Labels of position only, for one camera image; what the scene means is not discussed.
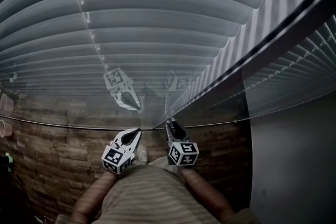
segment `black and white marker cube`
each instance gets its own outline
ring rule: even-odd
[[[173,142],[169,157],[177,166],[194,165],[199,155],[196,143]]]
[[[101,159],[105,169],[120,175],[132,164],[132,155],[134,154],[129,154],[122,148],[106,146]]]

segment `green object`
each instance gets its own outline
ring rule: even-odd
[[[13,162],[14,162],[13,157],[12,157],[8,152],[6,152],[5,155],[9,158],[9,163],[13,163]]]

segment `person's arm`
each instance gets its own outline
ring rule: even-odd
[[[106,194],[117,180],[118,175],[110,172],[105,172],[99,177],[75,203],[71,215],[72,221],[79,224],[89,224],[98,213]]]
[[[196,171],[184,167],[179,171],[200,203],[221,223],[236,214],[228,200]]]

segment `gray wall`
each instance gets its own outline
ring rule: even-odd
[[[336,94],[251,120],[262,224],[336,223]]]

